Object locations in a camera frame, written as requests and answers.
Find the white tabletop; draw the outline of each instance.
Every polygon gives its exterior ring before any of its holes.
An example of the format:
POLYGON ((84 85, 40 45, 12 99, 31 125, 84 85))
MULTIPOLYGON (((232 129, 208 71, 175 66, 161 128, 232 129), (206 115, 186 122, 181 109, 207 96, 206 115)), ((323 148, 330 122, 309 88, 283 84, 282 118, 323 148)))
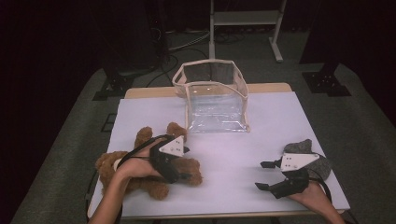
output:
MULTIPOLYGON (((286 144, 312 140, 312 150, 322 148, 294 92, 251 93, 247 119, 250 133, 190 133, 185 157, 201 163, 204 182, 198 187, 175 183, 163 201, 155 201, 143 190, 127 195, 124 217, 215 217, 265 216, 306 212, 302 205, 276 199, 258 190, 255 182, 274 185, 283 181, 278 169, 262 169, 260 162, 280 159, 286 144)), ((132 150, 135 134, 150 126, 154 136, 164 134, 169 122, 185 123, 185 102, 176 97, 125 99, 120 101, 108 152, 132 150)), ((332 172, 326 183, 337 210, 349 209, 344 192, 332 172)), ((88 216, 99 204, 102 184, 98 181, 88 216)))

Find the hand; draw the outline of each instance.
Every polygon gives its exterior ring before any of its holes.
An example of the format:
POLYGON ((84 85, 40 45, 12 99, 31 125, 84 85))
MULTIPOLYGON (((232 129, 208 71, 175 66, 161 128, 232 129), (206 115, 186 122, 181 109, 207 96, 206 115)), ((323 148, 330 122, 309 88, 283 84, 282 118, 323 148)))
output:
MULTIPOLYGON (((135 157, 149 157, 149 149, 163 139, 157 139, 152 144, 144 147, 134 154, 135 157)), ((149 163, 139 158, 131 158, 123 163, 111 178, 102 201, 90 219, 92 223, 114 223, 122 205, 124 192, 132 177, 145 177, 148 175, 161 176, 149 163)))
POLYGON ((316 181, 310 181, 302 193, 292 194, 289 198, 323 216, 329 223, 345 223, 316 181))
MULTIPOLYGON (((149 157, 149 149, 152 148, 153 146, 157 145, 161 141, 163 141, 163 138, 156 139, 153 143, 148 145, 147 147, 144 147, 140 151, 138 151, 136 154, 134 154, 134 157, 149 157)), ((156 176, 161 176, 151 165, 151 163, 147 160, 142 160, 139 158, 131 158, 125 163, 123 163, 116 172, 117 176, 120 176, 121 178, 130 178, 130 177, 145 177, 148 175, 156 175, 156 176)))

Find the stuffed animal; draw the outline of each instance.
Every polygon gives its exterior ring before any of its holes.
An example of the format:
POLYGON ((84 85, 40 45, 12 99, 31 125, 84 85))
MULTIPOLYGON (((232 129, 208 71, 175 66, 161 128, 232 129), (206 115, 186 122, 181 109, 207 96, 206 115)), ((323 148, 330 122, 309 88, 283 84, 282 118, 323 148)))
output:
MULTIPOLYGON (((187 141, 187 130, 180 127, 175 122, 168 124, 166 134, 173 135, 175 138, 183 135, 184 141, 187 141)), ((152 129, 150 127, 142 128, 136 135, 134 148, 137 148, 147 142, 151 137, 152 129)), ((127 153, 127 151, 104 153, 96 161, 95 167, 99 173, 99 179, 104 186, 102 193, 106 192, 106 188, 115 173, 114 163, 127 153)), ((192 186, 198 186, 202 183, 203 178, 200 172, 200 163, 197 160, 180 157, 173 159, 172 164, 181 174, 189 174, 187 179, 180 178, 179 181, 185 181, 187 184, 192 186)), ((169 192, 166 180, 158 176, 132 178, 127 186, 126 193, 135 189, 145 190, 150 197, 156 200, 163 200, 169 192)))

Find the gray carpet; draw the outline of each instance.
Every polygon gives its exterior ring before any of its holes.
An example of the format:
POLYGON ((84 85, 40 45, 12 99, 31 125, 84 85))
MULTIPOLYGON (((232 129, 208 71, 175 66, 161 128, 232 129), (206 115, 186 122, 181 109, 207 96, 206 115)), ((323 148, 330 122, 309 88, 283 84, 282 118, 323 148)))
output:
MULTIPOLYGON (((279 49, 284 57, 277 63, 268 43, 269 34, 245 35, 230 45, 216 45, 219 59, 233 60, 247 83, 287 82, 296 92, 304 112, 340 181, 350 212, 359 223, 394 223, 396 220, 396 132, 359 78, 340 65, 335 75, 351 93, 348 97, 329 97, 311 93, 302 72, 318 71, 322 64, 298 64, 308 33, 281 33, 279 49)), ((196 35, 171 34, 172 46, 187 43, 196 35)), ((190 48, 208 55, 207 43, 190 48)), ((178 65, 201 60, 195 50, 173 53, 178 65)), ((175 58, 164 70, 176 64, 175 58)), ((138 77, 133 87, 145 87, 162 71, 138 77)), ((107 116, 117 113, 120 97, 93 101, 106 81, 103 70, 92 75, 78 97, 62 130, 43 163, 35 182, 22 202, 12 223, 84 223, 85 197, 94 171, 94 162, 106 152, 110 133, 102 132, 107 116)), ((150 87, 169 86, 162 76, 150 87)), ((347 213, 347 220, 352 220, 347 213)), ((124 223, 151 223, 125 220, 124 223)), ((324 223, 318 216, 282 217, 281 223, 324 223)), ((163 223, 212 223, 210 219, 164 220, 163 223)), ((271 223, 263 218, 223 218, 223 223, 271 223)))

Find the clear plastic container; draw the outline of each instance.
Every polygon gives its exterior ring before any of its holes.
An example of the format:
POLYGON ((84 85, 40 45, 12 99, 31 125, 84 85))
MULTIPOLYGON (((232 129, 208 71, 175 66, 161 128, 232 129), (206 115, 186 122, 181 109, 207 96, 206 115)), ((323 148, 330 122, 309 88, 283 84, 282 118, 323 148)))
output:
POLYGON ((183 63, 173 77, 191 133, 248 133, 248 87, 232 61, 183 63))

